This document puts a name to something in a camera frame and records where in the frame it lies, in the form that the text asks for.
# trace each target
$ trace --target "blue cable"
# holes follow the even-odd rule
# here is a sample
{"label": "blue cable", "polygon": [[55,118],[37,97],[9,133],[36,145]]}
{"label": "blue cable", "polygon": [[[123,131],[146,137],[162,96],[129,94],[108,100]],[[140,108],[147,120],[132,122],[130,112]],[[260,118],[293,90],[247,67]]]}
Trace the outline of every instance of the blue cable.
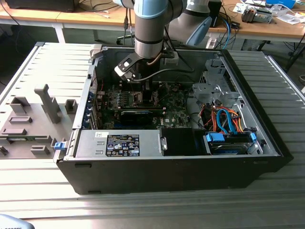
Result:
{"label": "blue cable", "polygon": [[231,33],[231,31],[230,31],[229,23],[225,19],[223,19],[223,18],[221,18],[221,19],[225,22],[225,24],[227,25],[227,28],[228,28],[228,38],[227,38],[227,41],[226,41],[226,43],[225,43],[225,45],[223,47],[223,49],[225,49],[227,47],[227,45],[228,45],[229,40],[230,40],[230,33]]}
{"label": "blue cable", "polygon": [[226,111],[226,110],[224,110],[224,109],[221,109],[221,110],[219,110],[219,111],[217,112],[216,120],[217,120],[217,125],[218,125],[218,127],[219,127],[220,129],[222,129],[222,130],[224,131],[225,134],[228,134],[227,130],[224,129],[224,128],[221,126],[221,124],[220,124],[220,114],[221,114],[222,111],[224,111],[224,112],[226,113],[226,115],[227,115],[228,124],[229,124],[230,131],[233,132],[233,133],[236,135],[236,134],[237,134],[237,131],[235,130],[235,128],[234,128],[234,126],[233,126],[233,124],[232,124],[232,122],[231,122],[231,116],[230,116],[229,112]]}

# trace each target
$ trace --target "robotic arm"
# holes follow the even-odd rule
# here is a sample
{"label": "robotic arm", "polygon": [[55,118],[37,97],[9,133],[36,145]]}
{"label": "robotic arm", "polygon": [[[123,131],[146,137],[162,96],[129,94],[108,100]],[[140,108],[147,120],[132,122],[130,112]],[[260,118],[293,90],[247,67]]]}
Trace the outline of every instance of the robotic arm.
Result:
{"label": "robotic arm", "polygon": [[208,0],[113,0],[135,12],[135,53],[130,54],[116,67],[124,80],[147,77],[159,69],[160,58],[173,58],[163,50],[164,27],[170,37],[198,45],[211,25]]}

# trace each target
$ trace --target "wooden desk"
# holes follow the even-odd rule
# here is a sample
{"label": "wooden desk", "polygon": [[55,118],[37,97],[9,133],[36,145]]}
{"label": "wooden desk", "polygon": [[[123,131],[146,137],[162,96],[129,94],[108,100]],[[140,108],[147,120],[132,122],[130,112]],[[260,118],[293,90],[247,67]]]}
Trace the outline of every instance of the wooden desk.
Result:
{"label": "wooden desk", "polygon": [[[7,3],[2,0],[4,8],[9,12],[11,16],[17,21],[47,21],[56,22],[57,17],[60,12],[58,11],[48,11],[48,10],[14,10],[10,9]],[[5,12],[5,10],[0,5],[0,19],[12,20],[12,18]]]}
{"label": "wooden desk", "polygon": [[[20,25],[47,26],[56,30],[59,42],[65,42],[62,29],[91,29],[91,30],[114,30],[123,31],[125,17],[124,8],[114,8],[109,10],[110,18],[105,18],[94,12],[86,12],[78,8],[74,13],[47,11],[47,10],[12,10],[4,0],[5,9],[18,21]],[[93,2],[107,2],[108,0],[92,0]],[[244,23],[241,14],[229,11],[233,10],[238,0],[224,0],[224,7],[227,14],[234,21],[241,24],[237,38],[269,40],[282,42],[299,42],[305,29],[303,24],[290,25],[277,18],[272,23]],[[305,6],[296,7],[293,10],[305,10]],[[132,24],[134,26],[134,13],[132,11]],[[11,17],[0,6],[0,24],[16,24]],[[226,32],[226,28],[220,24],[216,28],[210,28],[207,36],[209,41],[215,40]]]}
{"label": "wooden desk", "polygon": [[[249,36],[249,39],[255,39],[253,36],[262,36],[262,37],[270,37],[269,39],[274,40],[272,38],[297,38],[301,39],[305,29],[304,24],[298,23],[295,25],[291,25],[289,23],[283,22],[276,17],[272,19],[270,24],[267,23],[245,23],[242,22],[242,17],[240,13],[232,12],[234,9],[234,5],[239,2],[237,0],[224,0],[224,8],[226,9],[227,14],[232,20],[240,23],[240,30],[238,35],[246,35]],[[305,10],[305,6],[300,6],[296,4],[296,7],[293,8],[293,11]],[[223,26],[219,26],[219,32],[226,32],[226,28]]]}

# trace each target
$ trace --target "blue latch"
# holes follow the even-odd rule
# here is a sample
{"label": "blue latch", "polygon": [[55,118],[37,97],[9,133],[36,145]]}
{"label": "blue latch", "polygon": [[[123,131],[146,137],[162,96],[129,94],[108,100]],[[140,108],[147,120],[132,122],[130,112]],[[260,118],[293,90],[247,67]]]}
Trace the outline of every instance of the blue latch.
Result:
{"label": "blue latch", "polygon": [[250,137],[252,138],[252,140],[255,142],[256,141],[256,135],[255,135],[255,133],[251,133],[250,134]]}
{"label": "blue latch", "polygon": [[206,140],[208,142],[224,142],[224,135],[220,133],[208,133]]}
{"label": "blue latch", "polygon": [[67,149],[66,145],[67,145],[67,142],[57,142],[54,145],[54,149],[55,150],[66,150]]}

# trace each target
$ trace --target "black computer case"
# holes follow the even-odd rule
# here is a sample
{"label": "black computer case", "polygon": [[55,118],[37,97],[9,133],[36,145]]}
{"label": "black computer case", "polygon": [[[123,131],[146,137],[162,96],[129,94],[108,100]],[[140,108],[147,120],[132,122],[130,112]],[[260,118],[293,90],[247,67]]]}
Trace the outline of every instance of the black computer case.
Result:
{"label": "black computer case", "polygon": [[5,0],[11,9],[40,9],[73,12],[80,0]]}

